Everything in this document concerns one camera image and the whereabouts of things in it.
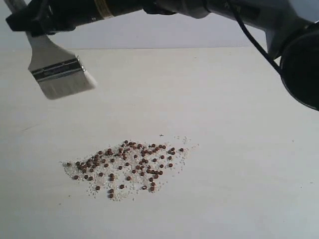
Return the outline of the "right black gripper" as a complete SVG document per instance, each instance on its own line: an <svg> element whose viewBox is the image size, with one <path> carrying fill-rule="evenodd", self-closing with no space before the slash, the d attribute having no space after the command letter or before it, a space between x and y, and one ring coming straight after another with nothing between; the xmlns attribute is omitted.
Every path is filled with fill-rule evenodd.
<svg viewBox="0 0 319 239"><path fill-rule="evenodd" d="M12 31L39 37L139 11L149 3L148 0L33 0L5 20Z"/></svg>

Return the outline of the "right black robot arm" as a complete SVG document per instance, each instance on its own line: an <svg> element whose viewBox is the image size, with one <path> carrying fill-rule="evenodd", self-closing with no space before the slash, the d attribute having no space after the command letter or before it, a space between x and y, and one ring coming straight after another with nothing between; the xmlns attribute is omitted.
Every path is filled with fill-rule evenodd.
<svg viewBox="0 0 319 239"><path fill-rule="evenodd" d="M211 13L235 20L302 105L319 108L319 3L316 0L8 0L10 29L24 32L32 49L29 72L55 100L94 89L79 58L50 35L143 10L201 19Z"/></svg>

